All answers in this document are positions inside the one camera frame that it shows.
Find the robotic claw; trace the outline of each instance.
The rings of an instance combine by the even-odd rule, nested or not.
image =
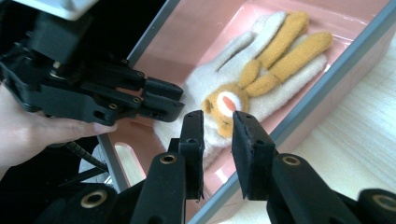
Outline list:
[[[277,153],[253,116],[236,111],[233,123],[233,159],[243,195],[267,201],[272,223],[395,223],[396,194],[365,189],[355,202],[331,190],[303,158]],[[203,195],[202,124],[202,111],[187,114],[180,137],[153,159],[146,180],[120,194],[92,185],[55,201],[36,223],[185,223],[185,201]]]
[[[6,85],[21,105],[105,125],[136,115],[174,120],[183,106],[182,89],[145,78],[122,57],[98,56],[84,45],[92,25],[90,14],[71,22],[42,13],[33,32],[2,56]],[[119,89],[143,90],[132,96]],[[267,201],[273,223],[395,223],[395,194],[367,189],[357,202],[348,199],[329,189],[303,158],[278,154],[254,117],[235,112],[233,123],[233,158],[244,197]],[[36,223],[184,223],[185,200],[203,195],[204,148],[203,114],[194,111],[180,137],[153,159],[146,180],[120,194],[91,184],[52,203]]]
[[[183,90],[145,77],[112,51],[98,50],[93,43],[102,40],[97,29],[104,23],[102,10],[94,9],[76,21],[40,12],[34,30],[1,56],[7,88],[26,111],[48,116],[108,126],[136,115],[175,120]],[[122,90],[140,91],[140,96]]]

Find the white glove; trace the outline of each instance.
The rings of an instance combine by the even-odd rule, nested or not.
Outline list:
[[[288,102],[302,87],[304,87],[315,75],[317,75],[326,64],[327,58],[320,54],[310,61],[306,66],[291,76],[283,84],[259,97],[252,97],[249,100],[250,107],[248,113],[258,121],[263,121],[281,106]],[[210,115],[205,115],[205,161],[204,168],[219,155],[219,152],[229,147],[232,138],[222,137],[218,133],[218,125]]]
[[[171,123],[154,122],[154,132],[160,138],[163,147],[168,148],[171,138],[179,137],[183,118],[187,113],[201,109],[206,96],[218,86],[235,82],[244,66],[256,58],[276,34],[287,16],[286,12],[277,12],[268,18],[260,17],[252,29],[232,40],[211,62],[197,67],[182,87],[185,104],[177,120]],[[223,138],[216,132],[216,122],[205,116],[204,169],[219,155],[223,147],[230,145],[231,139]]]

